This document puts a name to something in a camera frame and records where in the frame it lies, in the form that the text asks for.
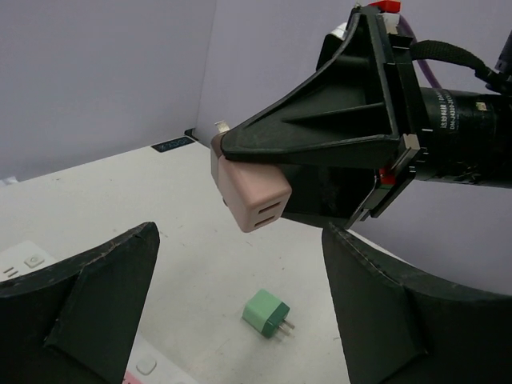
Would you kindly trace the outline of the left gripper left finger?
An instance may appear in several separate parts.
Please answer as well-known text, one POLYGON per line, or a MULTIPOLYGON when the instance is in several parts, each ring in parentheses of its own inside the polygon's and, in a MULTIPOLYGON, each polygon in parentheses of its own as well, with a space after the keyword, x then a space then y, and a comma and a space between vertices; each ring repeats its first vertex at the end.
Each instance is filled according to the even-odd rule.
POLYGON ((160 237, 144 222, 1 284, 3 383, 120 383, 160 237))

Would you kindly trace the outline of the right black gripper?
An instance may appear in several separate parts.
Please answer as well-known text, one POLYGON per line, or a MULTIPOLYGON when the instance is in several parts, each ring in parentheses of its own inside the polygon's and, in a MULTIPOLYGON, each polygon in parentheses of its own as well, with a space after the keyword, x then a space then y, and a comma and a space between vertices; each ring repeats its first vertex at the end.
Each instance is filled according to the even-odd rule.
POLYGON ((227 132, 227 159, 275 164, 378 164, 367 198, 378 217, 413 179, 511 187, 511 79, 471 52, 417 41, 400 18, 388 34, 361 11, 332 58, 275 104, 227 132), (466 68, 490 94, 420 87, 413 64, 466 68))

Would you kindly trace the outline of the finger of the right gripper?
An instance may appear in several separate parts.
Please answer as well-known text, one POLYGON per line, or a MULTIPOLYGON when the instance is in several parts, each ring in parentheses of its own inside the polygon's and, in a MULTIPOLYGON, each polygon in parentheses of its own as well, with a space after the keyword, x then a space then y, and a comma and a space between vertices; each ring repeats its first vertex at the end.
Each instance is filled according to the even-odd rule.
POLYGON ((318 228, 333 223, 348 229, 369 216, 364 201, 377 184, 376 170, 284 164, 279 169, 292 187, 283 218, 318 228))

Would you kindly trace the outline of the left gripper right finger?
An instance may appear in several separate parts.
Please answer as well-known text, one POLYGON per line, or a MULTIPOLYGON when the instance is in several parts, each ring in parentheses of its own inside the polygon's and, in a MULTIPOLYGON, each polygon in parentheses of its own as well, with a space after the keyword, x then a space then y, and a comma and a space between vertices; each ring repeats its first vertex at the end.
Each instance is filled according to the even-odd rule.
POLYGON ((352 383, 510 382, 510 296, 428 274, 336 226, 322 250, 352 383))

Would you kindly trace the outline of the pink plug adapter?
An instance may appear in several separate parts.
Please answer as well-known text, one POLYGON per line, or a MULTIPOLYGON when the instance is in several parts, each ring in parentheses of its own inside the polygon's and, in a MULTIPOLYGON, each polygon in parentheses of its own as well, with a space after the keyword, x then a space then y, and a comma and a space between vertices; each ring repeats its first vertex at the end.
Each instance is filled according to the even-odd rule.
POLYGON ((210 142, 210 171, 238 227, 249 233, 276 221, 292 194, 285 175, 276 166, 226 159, 221 141, 230 128, 224 121, 215 126, 218 133, 210 142))

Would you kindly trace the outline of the white pastel power strip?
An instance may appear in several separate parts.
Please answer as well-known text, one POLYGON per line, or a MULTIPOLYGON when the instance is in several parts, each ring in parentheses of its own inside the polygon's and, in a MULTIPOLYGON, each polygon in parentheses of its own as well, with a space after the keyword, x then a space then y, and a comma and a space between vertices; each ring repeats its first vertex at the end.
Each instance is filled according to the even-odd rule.
POLYGON ((24 341, 28 326, 14 324, 14 342, 24 352, 36 349, 35 362, 91 378, 95 383, 192 383, 185 371, 149 344, 135 327, 147 285, 149 265, 138 270, 128 255, 129 242, 119 255, 97 256, 94 250, 58 261, 32 242, 1 252, 1 308, 29 320, 35 331, 24 341))

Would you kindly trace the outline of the green plug adapter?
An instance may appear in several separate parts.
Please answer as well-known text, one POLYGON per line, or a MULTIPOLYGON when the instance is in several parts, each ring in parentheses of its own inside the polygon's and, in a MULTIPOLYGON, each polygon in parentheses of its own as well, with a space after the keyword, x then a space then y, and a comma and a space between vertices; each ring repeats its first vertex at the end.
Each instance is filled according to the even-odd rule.
POLYGON ((260 289, 244 306, 242 320, 264 338, 277 332, 290 335, 295 326, 287 320, 290 307, 267 290, 260 289))

